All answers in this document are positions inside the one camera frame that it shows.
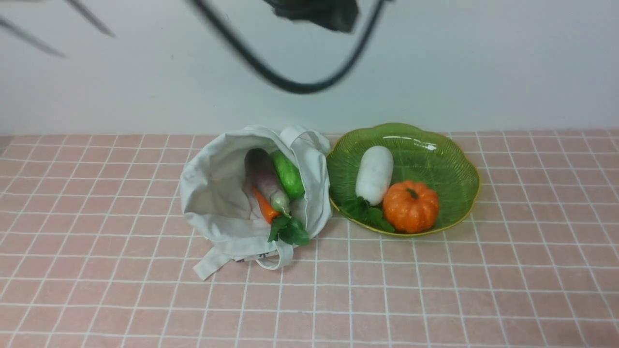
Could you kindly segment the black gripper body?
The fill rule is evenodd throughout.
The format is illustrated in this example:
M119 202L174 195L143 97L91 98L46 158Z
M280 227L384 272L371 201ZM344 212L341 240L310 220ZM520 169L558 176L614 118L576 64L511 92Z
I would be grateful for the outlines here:
M355 0L266 0L277 17L351 33L360 13Z

